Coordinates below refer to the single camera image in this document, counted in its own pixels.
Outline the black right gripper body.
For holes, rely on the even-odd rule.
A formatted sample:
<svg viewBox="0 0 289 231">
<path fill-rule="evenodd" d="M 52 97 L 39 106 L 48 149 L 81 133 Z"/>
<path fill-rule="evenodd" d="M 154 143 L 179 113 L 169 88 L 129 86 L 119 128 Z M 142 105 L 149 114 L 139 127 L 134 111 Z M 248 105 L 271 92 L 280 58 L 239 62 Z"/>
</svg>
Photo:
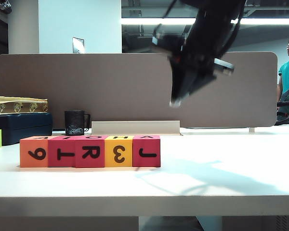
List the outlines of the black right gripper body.
<svg viewBox="0 0 289 231">
<path fill-rule="evenodd" d="M 170 45 L 168 60 L 171 65 L 173 79 L 185 79 L 188 74 L 192 78 L 214 78 L 214 72 L 232 74 L 234 65 L 221 59 L 225 54 L 224 46 L 203 46 L 190 48 L 187 45 Z"/>
</svg>

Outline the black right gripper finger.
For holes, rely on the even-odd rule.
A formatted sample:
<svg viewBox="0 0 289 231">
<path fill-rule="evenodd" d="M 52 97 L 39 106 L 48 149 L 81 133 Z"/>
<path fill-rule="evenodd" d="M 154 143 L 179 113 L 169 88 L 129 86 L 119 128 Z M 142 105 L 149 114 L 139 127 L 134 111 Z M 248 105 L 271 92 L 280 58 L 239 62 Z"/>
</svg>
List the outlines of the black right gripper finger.
<svg viewBox="0 0 289 231">
<path fill-rule="evenodd" d="M 188 70 L 175 62 L 171 62 L 171 70 L 172 89 L 170 107 L 179 107 L 183 99 L 189 95 L 188 91 L 191 85 L 191 79 Z"/>
<path fill-rule="evenodd" d="M 204 86 L 210 84 L 216 80 L 216 76 L 211 72 L 187 72 L 188 80 L 191 80 L 187 96 L 192 95 L 195 91 L 203 88 Z"/>
</svg>

